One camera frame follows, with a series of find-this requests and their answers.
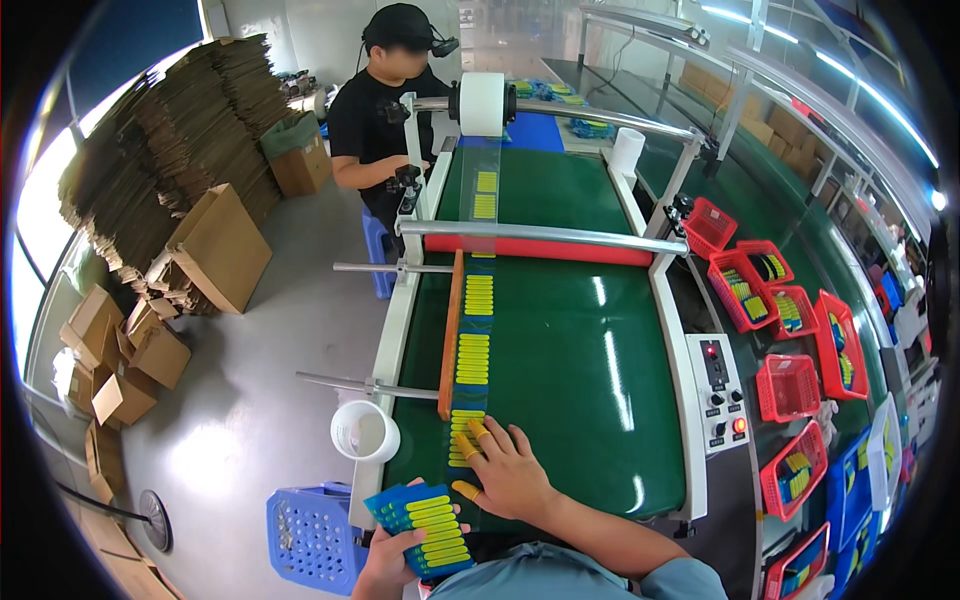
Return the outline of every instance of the light blue shirt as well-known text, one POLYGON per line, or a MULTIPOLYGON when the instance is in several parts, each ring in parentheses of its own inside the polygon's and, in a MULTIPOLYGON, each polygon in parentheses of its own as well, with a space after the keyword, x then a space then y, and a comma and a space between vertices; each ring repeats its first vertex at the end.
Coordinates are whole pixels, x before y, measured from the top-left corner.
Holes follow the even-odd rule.
MULTIPOLYGON (((726 600, 720 577, 696 559, 674 559, 643 578, 648 600, 726 600)), ((434 588, 431 600, 627 600, 627 580, 590 557, 549 543, 524 543, 509 557, 460 571, 434 588)))

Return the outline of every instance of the green bag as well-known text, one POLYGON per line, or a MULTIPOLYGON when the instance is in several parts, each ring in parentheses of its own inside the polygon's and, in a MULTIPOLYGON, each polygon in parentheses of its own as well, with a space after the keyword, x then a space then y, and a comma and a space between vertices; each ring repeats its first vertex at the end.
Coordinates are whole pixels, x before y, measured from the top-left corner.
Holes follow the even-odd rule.
POLYGON ((320 123, 313 110, 287 119, 280 119, 276 125, 260 136, 260 146, 267 159, 283 156, 291 150, 310 145, 313 136, 320 131, 320 123))

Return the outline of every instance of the person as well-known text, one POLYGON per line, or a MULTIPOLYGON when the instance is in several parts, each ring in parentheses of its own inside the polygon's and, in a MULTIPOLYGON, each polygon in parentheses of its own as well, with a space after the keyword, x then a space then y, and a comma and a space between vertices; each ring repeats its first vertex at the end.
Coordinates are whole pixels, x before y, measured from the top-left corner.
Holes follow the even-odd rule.
MULTIPOLYGON (((394 232, 401 194, 387 190, 386 181, 397 168, 410 164, 401 124, 387 122, 383 107, 408 91, 419 98, 446 96, 450 88, 433 74, 427 51, 449 53, 455 40, 438 40, 426 14, 409 4, 386 6, 363 31, 370 63, 340 89, 327 115, 333 178, 341 187, 360 190, 360 198, 390 232, 403 254, 403 242, 394 232)), ((424 171, 436 162, 430 113, 417 115, 420 157, 424 171)))
MULTIPOLYGON (((498 560, 447 577, 433 587, 431 600, 627 600, 636 598, 630 580, 638 580, 640 596, 651 600, 726 599, 716 572, 676 542, 555 490, 519 427, 510 425, 508 433, 486 416, 471 429, 483 453, 473 452, 466 438, 458 444, 466 449, 483 490, 462 481, 454 482, 453 489, 482 510, 525 521, 575 550, 542 541, 523 543, 498 560)), ((468 533, 468 525, 463 527, 468 533)), ((423 530, 391 537, 377 527, 353 600, 401 598, 403 586, 415 579, 403 551, 425 537, 423 530)), ((467 546, 472 552, 470 535, 467 546)))

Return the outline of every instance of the gray floor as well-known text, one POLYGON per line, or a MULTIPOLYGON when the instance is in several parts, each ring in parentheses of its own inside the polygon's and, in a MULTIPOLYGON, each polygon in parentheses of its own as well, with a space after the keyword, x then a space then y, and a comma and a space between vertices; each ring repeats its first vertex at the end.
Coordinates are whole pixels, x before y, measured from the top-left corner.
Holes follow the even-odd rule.
POLYGON ((330 269, 367 261, 360 207, 332 180, 278 205, 263 227, 274 257, 247 312, 178 318, 193 350, 180 384, 124 429, 129 489, 159 493, 173 549, 130 529, 187 598, 324 596, 270 567, 264 511, 277 488, 352 479, 330 441, 336 392, 294 372, 370 375, 387 301, 369 275, 330 269))

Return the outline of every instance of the black cap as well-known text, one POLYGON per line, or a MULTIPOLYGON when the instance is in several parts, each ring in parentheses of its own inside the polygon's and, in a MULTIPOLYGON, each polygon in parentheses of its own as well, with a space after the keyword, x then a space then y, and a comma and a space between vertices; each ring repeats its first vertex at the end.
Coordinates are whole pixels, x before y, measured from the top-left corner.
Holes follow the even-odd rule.
POLYGON ((383 7, 363 30, 363 39, 371 45, 399 44, 410 50, 430 50, 436 40, 426 14, 412 4, 383 7))

